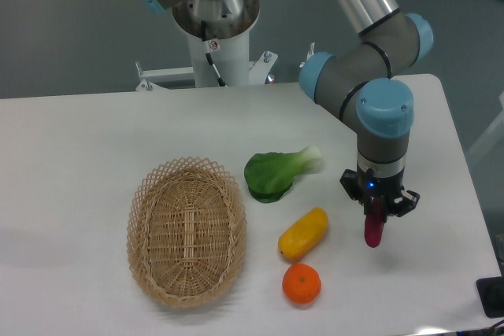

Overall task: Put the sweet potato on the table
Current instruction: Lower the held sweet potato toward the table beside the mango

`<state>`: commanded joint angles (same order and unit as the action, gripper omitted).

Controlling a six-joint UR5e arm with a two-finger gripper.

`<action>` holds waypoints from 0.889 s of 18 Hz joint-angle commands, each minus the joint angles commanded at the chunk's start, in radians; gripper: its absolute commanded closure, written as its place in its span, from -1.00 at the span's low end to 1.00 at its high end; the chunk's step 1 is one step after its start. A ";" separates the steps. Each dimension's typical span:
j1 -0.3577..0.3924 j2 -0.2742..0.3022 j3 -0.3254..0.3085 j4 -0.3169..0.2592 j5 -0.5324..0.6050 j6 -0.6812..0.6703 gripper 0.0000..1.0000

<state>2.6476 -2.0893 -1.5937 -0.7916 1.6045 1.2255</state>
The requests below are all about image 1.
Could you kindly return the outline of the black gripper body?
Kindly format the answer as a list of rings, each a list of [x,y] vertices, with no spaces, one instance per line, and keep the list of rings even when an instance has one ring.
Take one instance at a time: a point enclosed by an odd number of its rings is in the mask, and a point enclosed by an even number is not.
[[[371,168],[363,170],[358,165],[354,180],[354,199],[362,205],[369,198],[380,198],[385,202],[394,202],[402,196],[404,190],[402,185],[403,174],[404,169],[394,175],[379,177]]]

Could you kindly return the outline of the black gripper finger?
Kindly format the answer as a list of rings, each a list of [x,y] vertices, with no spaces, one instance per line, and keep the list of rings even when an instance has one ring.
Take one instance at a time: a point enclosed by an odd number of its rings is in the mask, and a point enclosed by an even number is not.
[[[403,217],[413,211],[420,200],[420,195],[412,190],[401,190],[397,197],[383,195],[381,198],[382,215],[380,219],[386,223],[389,216]]]
[[[346,169],[339,181],[350,199],[363,206],[364,214],[372,214],[374,171],[371,168],[365,172],[360,168],[356,171]]]

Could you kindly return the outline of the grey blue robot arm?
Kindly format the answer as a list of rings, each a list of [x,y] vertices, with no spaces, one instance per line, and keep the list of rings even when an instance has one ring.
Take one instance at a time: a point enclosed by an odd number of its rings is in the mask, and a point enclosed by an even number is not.
[[[305,94],[357,136],[357,167],[341,183],[364,208],[368,220],[385,223],[414,210],[419,195],[402,177],[413,95],[396,76],[433,45],[430,24],[403,13],[395,0],[338,0],[360,45],[343,57],[316,53],[306,58],[299,84]],[[154,13],[171,10],[177,26],[194,43],[195,83],[224,87],[250,82],[247,47],[232,47],[259,14],[258,0],[143,0]]]

